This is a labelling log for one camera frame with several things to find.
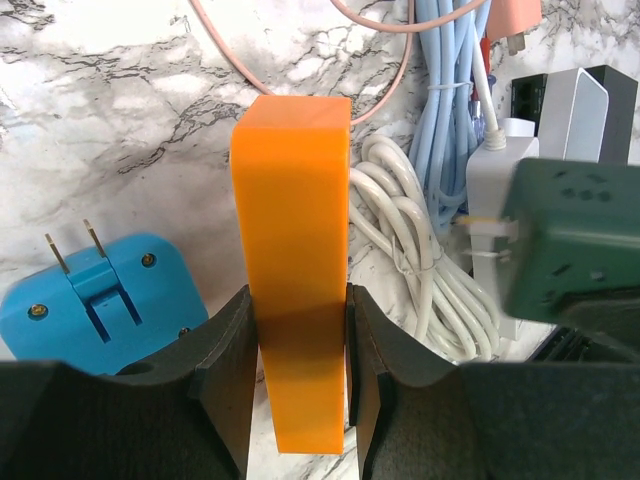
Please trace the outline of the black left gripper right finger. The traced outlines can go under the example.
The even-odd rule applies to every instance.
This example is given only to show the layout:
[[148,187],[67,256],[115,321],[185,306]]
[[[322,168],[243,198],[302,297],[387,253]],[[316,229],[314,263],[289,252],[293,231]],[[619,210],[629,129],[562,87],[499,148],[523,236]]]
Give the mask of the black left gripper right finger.
[[581,336],[526,362],[452,364],[361,286],[346,307],[363,479],[635,479],[639,368]]

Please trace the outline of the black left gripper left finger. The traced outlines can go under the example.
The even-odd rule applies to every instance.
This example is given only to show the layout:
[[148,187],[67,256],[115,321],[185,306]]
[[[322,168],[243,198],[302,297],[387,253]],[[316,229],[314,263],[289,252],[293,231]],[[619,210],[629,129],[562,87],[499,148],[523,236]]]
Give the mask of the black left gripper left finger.
[[257,334],[240,289],[210,320],[115,375],[1,365],[5,479],[242,479]]

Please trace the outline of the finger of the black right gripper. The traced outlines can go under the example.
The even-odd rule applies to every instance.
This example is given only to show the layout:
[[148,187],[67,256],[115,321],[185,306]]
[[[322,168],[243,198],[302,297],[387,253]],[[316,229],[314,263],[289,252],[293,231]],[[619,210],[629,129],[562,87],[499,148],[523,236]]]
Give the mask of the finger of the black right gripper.
[[552,312],[559,325],[588,337],[605,355],[639,362],[638,289],[564,294]]

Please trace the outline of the dark green plug adapter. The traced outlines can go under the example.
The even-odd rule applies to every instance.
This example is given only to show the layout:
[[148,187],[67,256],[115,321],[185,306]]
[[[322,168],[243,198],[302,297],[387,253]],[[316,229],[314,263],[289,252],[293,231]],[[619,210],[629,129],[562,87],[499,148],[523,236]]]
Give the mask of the dark green plug adapter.
[[639,168],[525,158],[497,218],[469,217],[492,240],[498,299],[511,316],[555,323],[564,294],[639,290]]

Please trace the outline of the teal blue plug block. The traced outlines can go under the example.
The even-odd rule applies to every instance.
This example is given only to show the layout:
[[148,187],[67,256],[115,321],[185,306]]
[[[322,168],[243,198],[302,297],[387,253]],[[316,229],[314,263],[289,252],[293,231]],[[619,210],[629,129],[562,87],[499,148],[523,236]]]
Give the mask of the teal blue plug block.
[[208,318],[182,253],[157,234],[96,241],[58,260],[2,297],[2,360],[114,374]]

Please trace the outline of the white green usb charger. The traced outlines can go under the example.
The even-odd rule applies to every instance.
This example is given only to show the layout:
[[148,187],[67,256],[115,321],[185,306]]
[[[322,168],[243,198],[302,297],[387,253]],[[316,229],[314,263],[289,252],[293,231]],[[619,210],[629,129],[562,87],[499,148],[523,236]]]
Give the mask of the white green usb charger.
[[[468,160],[466,188],[471,216],[497,218],[504,205],[514,166],[521,158],[539,155],[539,141],[534,136],[533,122],[507,118],[503,129],[506,135],[504,149],[489,150],[482,143]],[[479,256],[479,253],[492,249],[492,240],[485,235],[472,234],[471,248],[474,279],[499,303],[496,262],[493,258]]]

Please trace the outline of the orange power strip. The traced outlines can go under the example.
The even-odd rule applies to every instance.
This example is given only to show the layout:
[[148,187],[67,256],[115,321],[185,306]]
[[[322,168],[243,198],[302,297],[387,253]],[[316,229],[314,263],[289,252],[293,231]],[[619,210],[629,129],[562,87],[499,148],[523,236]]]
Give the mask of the orange power strip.
[[230,166],[276,443],[344,442],[351,102],[258,97],[233,129]]

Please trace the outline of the small pink plug adapter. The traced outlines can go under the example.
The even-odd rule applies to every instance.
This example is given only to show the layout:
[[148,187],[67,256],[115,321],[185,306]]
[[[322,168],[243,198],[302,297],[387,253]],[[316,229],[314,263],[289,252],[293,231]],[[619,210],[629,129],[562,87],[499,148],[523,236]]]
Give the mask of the small pink plug adapter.
[[541,0],[492,0],[487,37],[495,42],[505,39],[510,56],[526,48],[525,33],[542,20]]

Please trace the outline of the black flat block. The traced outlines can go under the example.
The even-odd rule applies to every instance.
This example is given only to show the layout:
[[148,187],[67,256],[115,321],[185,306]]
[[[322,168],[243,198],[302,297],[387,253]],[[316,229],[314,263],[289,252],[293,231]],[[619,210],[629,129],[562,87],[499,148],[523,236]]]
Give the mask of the black flat block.
[[586,71],[604,87],[609,96],[599,162],[626,165],[632,139],[638,81],[608,65],[589,67]]

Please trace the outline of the black block under box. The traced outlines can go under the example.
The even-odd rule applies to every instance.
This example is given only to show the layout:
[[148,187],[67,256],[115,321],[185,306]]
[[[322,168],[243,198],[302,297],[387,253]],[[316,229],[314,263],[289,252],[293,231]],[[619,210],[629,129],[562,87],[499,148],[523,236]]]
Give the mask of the black block under box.
[[538,134],[547,77],[541,73],[511,81],[511,117],[532,121],[535,134]]

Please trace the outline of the blue red screwdriver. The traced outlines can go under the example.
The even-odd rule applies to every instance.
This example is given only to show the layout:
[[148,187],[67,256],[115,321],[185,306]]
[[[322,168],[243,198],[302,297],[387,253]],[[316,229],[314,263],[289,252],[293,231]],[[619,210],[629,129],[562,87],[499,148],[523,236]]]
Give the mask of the blue red screwdriver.
[[472,70],[475,89],[480,101],[481,110],[485,116],[485,144],[488,150],[498,150],[501,145],[500,127],[498,125],[491,91],[489,88],[487,72],[481,51],[480,38],[475,28],[474,34]]

